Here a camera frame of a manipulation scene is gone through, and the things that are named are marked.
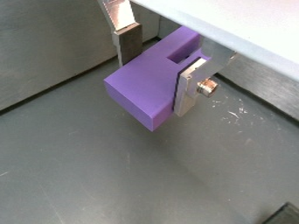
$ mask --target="brushed metal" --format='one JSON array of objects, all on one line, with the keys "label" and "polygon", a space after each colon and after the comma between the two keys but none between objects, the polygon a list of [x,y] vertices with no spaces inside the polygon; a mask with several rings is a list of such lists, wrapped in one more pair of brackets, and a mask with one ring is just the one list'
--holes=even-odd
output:
[{"label": "brushed metal", "polygon": [[242,55],[219,73],[299,120],[298,81]]},{"label": "brushed metal", "polygon": [[[144,40],[159,15],[134,5]],[[98,1],[3,0],[0,4],[0,110],[116,56]]]}]

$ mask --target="brass screw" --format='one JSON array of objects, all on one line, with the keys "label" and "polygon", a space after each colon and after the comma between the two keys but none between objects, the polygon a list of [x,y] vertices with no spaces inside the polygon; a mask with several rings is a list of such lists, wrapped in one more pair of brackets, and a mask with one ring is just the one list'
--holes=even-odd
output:
[{"label": "brass screw", "polygon": [[218,86],[219,84],[214,80],[206,79],[198,83],[198,92],[210,98],[214,95]]}]

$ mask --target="purple block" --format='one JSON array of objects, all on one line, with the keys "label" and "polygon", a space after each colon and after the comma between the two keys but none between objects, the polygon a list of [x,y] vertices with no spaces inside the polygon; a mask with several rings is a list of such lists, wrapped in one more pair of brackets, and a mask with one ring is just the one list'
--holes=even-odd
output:
[{"label": "purple block", "polygon": [[199,33],[179,28],[104,80],[110,96],[151,131],[174,113],[178,73],[207,59],[199,43]]}]

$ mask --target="black object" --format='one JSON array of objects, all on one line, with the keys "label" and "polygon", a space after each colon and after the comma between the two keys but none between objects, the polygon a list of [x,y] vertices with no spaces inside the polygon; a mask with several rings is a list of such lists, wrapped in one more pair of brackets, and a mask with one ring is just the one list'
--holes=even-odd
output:
[{"label": "black object", "polygon": [[287,202],[263,224],[299,224],[299,209]]}]

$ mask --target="white tabletop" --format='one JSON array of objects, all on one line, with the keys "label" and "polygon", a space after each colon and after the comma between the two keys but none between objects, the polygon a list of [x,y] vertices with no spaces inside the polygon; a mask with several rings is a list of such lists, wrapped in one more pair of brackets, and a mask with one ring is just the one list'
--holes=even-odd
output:
[{"label": "white tabletop", "polygon": [[298,0],[132,0],[299,81]]}]

